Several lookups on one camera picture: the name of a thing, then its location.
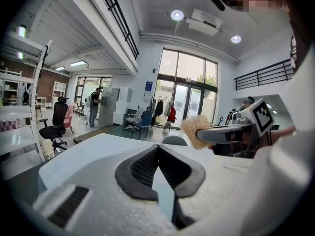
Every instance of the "man standing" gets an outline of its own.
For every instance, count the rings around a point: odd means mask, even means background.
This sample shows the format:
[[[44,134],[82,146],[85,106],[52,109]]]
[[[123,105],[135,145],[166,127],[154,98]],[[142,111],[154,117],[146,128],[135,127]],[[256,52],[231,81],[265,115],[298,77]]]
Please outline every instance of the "man standing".
[[[91,98],[93,101],[93,105],[90,106],[90,128],[96,128],[94,121],[96,119],[97,116],[97,109],[98,109],[98,104],[101,102],[101,100],[99,100],[99,93],[100,93],[101,89],[97,88],[95,89],[95,92],[93,92],[91,94]]]

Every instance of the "large window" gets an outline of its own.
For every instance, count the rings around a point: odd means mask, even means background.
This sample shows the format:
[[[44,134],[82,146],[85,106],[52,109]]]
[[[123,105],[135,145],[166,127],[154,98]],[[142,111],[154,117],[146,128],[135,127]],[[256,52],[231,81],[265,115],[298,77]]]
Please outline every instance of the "large window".
[[[163,50],[155,99],[174,102],[177,120],[173,127],[179,128],[183,119],[199,114],[213,122],[217,74],[215,62],[180,51]],[[157,121],[164,125],[167,117],[162,115]]]
[[[96,88],[109,87],[110,84],[111,78],[109,77],[79,77],[74,102],[80,106]]]

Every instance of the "fluorescent light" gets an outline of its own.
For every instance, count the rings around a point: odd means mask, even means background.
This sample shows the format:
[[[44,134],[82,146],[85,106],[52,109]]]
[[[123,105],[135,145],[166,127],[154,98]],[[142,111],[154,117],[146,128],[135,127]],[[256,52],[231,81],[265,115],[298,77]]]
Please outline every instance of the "fluorescent light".
[[[18,34],[21,36],[21,37],[25,37],[25,33],[26,33],[26,28],[25,26],[21,25],[18,27]]]
[[[171,14],[172,19],[174,19],[175,21],[180,21],[184,18],[184,14],[182,11],[180,10],[174,10]]]
[[[242,41],[242,39],[241,39],[241,37],[239,35],[234,35],[234,36],[232,36],[231,41],[234,44],[238,44],[238,43],[240,43]]]
[[[82,61],[79,61],[76,63],[72,63],[72,64],[70,64],[70,66],[83,65],[83,64],[86,64],[86,62],[82,60]]]
[[[19,59],[23,59],[24,55],[23,55],[23,53],[17,53],[17,56],[18,56]]]

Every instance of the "floor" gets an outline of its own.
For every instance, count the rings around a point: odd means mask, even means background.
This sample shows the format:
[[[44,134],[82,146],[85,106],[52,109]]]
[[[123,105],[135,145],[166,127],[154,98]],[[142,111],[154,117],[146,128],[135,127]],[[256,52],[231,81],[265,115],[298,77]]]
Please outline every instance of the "floor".
[[[40,115],[40,112],[38,111],[38,120],[40,120],[41,117],[47,118],[48,119],[47,124],[52,125],[52,115],[53,115],[53,110],[51,109],[42,111],[42,116]],[[67,145],[65,146],[66,148],[70,148],[75,145],[73,138],[76,138],[78,136],[91,132],[90,129],[86,128],[86,123],[87,123],[87,119],[85,116],[74,114],[72,118],[72,127],[73,127],[74,134],[71,132],[69,128],[67,128],[65,134],[62,137],[63,141],[67,141]],[[44,123],[38,122],[37,130],[39,131],[43,127],[45,127]],[[131,137],[132,129],[125,130],[125,127],[126,125],[116,126],[112,129],[109,129],[109,131],[106,131],[105,133],[121,136],[121,137],[126,137],[129,139],[138,139],[137,130],[135,130],[133,136]],[[145,135],[146,135],[146,130],[144,129],[141,133],[140,139],[143,141],[150,141],[150,142],[156,142],[156,143],[162,142],[162,140],[169,135],[180,136],[184,138],[187,144],[190,146],[190,142],[187,136],[180,130],[170,130],[170,132],[168,132],[168,130],[163,131],[163,129],[159,127],[152,127],[152,128],[149,128],[147,138],[145,138]],[[42,143],[44,139],[39,135],[39,140],[40,140],[40,143]],[[31,149],[35,149],[35,148],[32,148],[31,146],[29,146],[20,151],[14,151],[11,153],[11,156],[16,156],[21,153],[25,153],[26,151],[30,151]],[[26,201],[30,205],[37,199],[39,195],[38,187],[37,187],[37,177],[38,177],[39,168],[43,164],[45,163],[42,163],[27,171],[24,171],[8,179],[7,181],[5,181],[8,188],[11,189],[12,193],[22,198],[24,201]]]

